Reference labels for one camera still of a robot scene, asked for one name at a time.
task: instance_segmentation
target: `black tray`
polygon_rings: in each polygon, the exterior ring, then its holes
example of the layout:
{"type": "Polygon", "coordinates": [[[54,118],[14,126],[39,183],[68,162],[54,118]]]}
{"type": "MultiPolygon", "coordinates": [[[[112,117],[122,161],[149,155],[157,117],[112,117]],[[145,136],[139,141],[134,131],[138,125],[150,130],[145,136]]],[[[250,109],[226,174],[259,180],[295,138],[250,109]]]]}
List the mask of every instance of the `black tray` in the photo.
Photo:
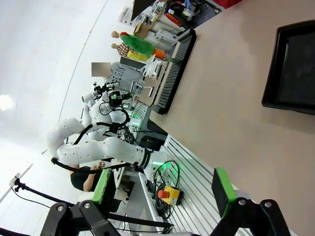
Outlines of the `black tray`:
{"type": "Polygon", "coordinates": [[[315,21],[277,29],[261,104],[315,115],[315,21]]]}

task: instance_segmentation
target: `red button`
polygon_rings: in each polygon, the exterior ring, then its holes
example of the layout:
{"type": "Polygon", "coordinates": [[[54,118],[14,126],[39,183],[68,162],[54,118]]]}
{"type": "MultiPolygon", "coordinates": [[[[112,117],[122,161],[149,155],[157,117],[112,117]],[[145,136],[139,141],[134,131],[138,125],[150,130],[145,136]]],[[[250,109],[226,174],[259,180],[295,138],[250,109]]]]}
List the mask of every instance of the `red button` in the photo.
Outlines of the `red button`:
{"type": "Polygon", "coordinates": [[[158,196],[159,198],[168,198],[169,193],[168,193],[167,191],[160,190],[160,191],[157,193],[157,196],[158,196]]]}

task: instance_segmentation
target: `yellow object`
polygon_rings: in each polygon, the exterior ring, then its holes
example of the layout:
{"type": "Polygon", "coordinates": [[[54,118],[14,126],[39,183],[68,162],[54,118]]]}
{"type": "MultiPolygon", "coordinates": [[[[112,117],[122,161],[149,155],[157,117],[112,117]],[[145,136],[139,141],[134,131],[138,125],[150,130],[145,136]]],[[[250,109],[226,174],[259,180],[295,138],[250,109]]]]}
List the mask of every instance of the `yellow object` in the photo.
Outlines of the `yellow object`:
{"type": "Polygon", "coordinates": [[[164,191],[168,192],[168,198],[162,198],[169,205],[178,205],[182,199],[183,192],[167,185],[164,191]]]}
{"type": "Polygon", "coordinates": [[[137,52],[131,52],[129,51],[128,52],[128,55],[127,55],[130,59],[133,59],[133,60],[141,60],[141,61],[147,61],[149,59],[148,56],[144,55],[144,54],[141,54],[141,53],[137,53],[137,52]]]}

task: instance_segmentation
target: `white ceiling light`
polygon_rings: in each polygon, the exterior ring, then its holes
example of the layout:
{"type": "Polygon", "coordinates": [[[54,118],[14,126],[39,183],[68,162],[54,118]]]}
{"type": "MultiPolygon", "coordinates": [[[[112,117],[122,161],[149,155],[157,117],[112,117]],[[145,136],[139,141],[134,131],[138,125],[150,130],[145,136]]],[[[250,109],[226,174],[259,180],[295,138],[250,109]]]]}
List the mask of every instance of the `white ceiling light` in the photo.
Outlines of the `white ceiling light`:
{"type": "Polygon", "coordinates": [[[4,112],[5,110],[12,108],[14,103],[9,95],[0,95],[0,109],[4,112]]]}

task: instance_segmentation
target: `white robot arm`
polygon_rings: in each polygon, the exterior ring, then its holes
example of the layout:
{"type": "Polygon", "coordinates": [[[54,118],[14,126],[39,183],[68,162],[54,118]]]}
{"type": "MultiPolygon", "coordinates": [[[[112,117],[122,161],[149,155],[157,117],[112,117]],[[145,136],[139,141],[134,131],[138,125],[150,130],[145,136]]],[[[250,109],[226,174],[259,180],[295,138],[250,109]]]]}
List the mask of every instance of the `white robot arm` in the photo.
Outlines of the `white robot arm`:
{"type": "MultiPolygon", "coordinates": [[[[82,101],[84,103],[83,114],[82,114],[82,124],[87,126],[92,122],[105,122],[108,124],[115,123],[122,123],[126,119],[126,114],[123,113],[120,109],[113,110],[113,107],[110,105],[110,101],[112,100],[110,95],[119,93],[121,98],[116,100],[119,103],[124,102],[124,97],[129,98],[128,92],[121,91],[121,90],[114,90],[115,86],[118,83],[113,84],[105,84],[104,86],[98,86],[94,83],[94,87],[92,91],[86,93],[82,96],[82,101]]],[[[130,118],[129,124],[127,126],[133,126],[135,124],[140,123],[141,120],[130,118]]],[[[108,136],[116,137],[117,134],[108,133],[108,127],[102,127],[96,131],[90,132],[88,136],[97,141],[103,141],[108,136]]]]}
{"type": "MultiPolygon", "coordinates": [[[[86,132],[94,132],[102,125],[92,124],[86,132]]],[[[73,134],[81,134],[86,127],[74,118],[65,119],[48,134],[48,150],[52,156],[65,165],[83,164],[108,157],[120,159],[130,164],[136,164],[144,170],[148,179],[152,179],[153,162],[165,162],[167,153],[152,151],[140,146],[131,145],[116,137],[108,137],[104,141],[91,140],[82,144],[64,144],[64,140],[73,134]]]]}

